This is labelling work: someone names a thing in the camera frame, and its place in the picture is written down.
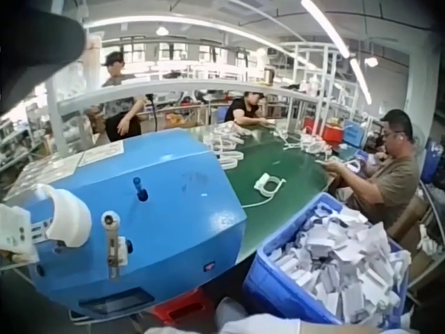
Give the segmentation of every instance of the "factory floor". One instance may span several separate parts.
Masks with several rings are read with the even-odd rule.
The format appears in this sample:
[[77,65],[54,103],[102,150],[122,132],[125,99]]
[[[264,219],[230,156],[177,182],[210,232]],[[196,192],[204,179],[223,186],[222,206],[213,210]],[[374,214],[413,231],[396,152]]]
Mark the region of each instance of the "factory floor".
[[[230,296],[242,303],[241,284],[248,272],[252,258],[247,259],[229,272],[204,286],[206,295],[215,302]],[[39,295],[34,287],[20,278],[14,271],[3,272],[0,278],[0,324],[7,334],[136,334],[130,318],[125,317],[101,324],[75,326],[68,311]],[[144,331],[161,323],[146,316],[140,322]],[[180,325],[185,331],[201,334],[216,332],[213,317],[196,315],[185,318]]]

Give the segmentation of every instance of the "man with glasses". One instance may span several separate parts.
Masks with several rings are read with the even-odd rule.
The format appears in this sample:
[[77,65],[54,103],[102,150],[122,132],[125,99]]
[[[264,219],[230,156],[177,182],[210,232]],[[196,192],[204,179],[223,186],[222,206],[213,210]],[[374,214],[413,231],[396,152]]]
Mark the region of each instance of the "man with glasses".
[[346,201],[349,208],[359,210],[370,222],[382,221],[389,228],[410,203],[420,176],[410,117],[400,109],[393,109],[381,121],[388,157],[381,164],[366,168],[368,179],[337,162],[325,162],[323,167],[350,187],[352,195]]

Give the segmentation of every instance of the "cap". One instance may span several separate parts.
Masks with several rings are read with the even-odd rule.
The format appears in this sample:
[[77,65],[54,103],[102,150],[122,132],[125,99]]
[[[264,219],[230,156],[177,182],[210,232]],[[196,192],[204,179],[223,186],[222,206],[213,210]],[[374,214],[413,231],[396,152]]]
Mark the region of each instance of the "cap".
[[120,51],[113,51],[105,58],[105,63],[103,66],[112,66],[115,62],[123,63],[124,62],[124,54]]

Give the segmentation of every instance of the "brown t-shirt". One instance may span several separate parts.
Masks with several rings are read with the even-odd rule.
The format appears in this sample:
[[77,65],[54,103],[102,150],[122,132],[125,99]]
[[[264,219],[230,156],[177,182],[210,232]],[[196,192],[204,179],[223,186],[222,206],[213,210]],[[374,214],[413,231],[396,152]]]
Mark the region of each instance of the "brown t-shirt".
[[351,209],[361,211],[372,223],[383,222],[389,228],[401,216],[419,185],[419,167],[415,157],[389,158],[368,179],[376,184],[383,203],[369,204],[353,194],[347,202]]

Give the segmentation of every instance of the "person's hand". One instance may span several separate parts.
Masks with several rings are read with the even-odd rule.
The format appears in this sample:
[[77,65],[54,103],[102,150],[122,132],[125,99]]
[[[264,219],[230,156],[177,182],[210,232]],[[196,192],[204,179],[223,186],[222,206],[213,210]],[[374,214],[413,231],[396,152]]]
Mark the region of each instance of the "person's hand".
[[324,161],[322,167],[329,173],[340,174],[345,165],[338,161]]
[[386,154],[385,152],[377,152],[375,154],[375,158],[377,160],[384,161],[384,160],[388,159],[388,154]]
[[124,136],[127,134],[128,129],[130,128],[130,120],[127,117],[123,117],[118,124],[118,134]]
[[265,125],[268,125],[268,124],[269,124],[268,121],[267,121],[267,119],[265,119],[264,117],[260,117],[260,118],[258,118],[258,120],[259,120],[259,124],[260,124],[260,125],[265,126]]

